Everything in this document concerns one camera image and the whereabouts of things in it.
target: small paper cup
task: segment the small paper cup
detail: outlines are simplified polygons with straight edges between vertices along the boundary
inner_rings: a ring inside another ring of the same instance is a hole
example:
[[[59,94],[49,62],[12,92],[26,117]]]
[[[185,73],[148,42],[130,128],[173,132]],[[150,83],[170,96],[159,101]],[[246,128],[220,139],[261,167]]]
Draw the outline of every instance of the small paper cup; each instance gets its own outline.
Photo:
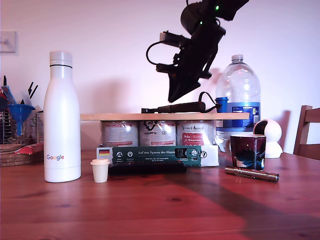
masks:
[[[93,170],[93,179],[96,183],[104,183],[108,180],[108,159],[93,159],[90,163]]]

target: white water bottle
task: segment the white water bottle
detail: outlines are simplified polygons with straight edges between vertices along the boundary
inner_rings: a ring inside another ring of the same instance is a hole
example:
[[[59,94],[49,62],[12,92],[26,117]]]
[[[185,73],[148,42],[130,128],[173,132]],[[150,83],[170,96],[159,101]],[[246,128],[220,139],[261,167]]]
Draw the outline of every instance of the white water bottle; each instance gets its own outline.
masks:
[[[81,176],[80,110],[72,79],[72,55],[50,52],[51,78],[43,107],[44,179],[68,182]]]

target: wooden chair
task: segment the wooden chair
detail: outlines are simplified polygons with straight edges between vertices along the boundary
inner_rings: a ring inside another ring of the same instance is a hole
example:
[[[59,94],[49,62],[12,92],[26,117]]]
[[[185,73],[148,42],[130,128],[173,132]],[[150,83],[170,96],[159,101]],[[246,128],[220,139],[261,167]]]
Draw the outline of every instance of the wooden chair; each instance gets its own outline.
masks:
[[[320,144],[307,144],[310,123],[320,123],[320,108],[301,107],[298,130],[296,132],[294,155],[320,160]]]

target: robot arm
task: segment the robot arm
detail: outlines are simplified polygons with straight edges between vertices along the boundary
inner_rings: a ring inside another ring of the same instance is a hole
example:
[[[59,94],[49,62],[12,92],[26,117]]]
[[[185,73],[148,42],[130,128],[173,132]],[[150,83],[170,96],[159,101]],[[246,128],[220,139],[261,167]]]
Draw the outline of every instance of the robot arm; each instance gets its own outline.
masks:
[[[167,31],[160,33],[160,41],[153,43],[147,49],[148,61],[156,65],[158,72],[167,73],[169,76],[170,103],[200,87],[199,78],[211,77],[209,68],[218,52],[218,43],[226,34],[218,18],[232,21],[237,10],[248,1],[202,0],[187,4],[180,20],[182,26],[191,34],[191,38]],[[172,64],[156,64],[149,60],[150,48],[162,43],[180,49],[180,52],[174,55]]]

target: blue bottle label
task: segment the blue bottle label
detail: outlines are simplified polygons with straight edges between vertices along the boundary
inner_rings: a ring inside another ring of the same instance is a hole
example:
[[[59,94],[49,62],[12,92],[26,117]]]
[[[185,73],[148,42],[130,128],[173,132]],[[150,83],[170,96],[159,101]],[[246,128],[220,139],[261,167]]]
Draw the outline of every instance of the blue bottle label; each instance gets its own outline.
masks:
[[[226,108],[227,113],[249,113],[249,118],[223,120],[223,125],[217,125],[217,131],[252,132],[255,124],[260,121],[260,102],[230,102]]]

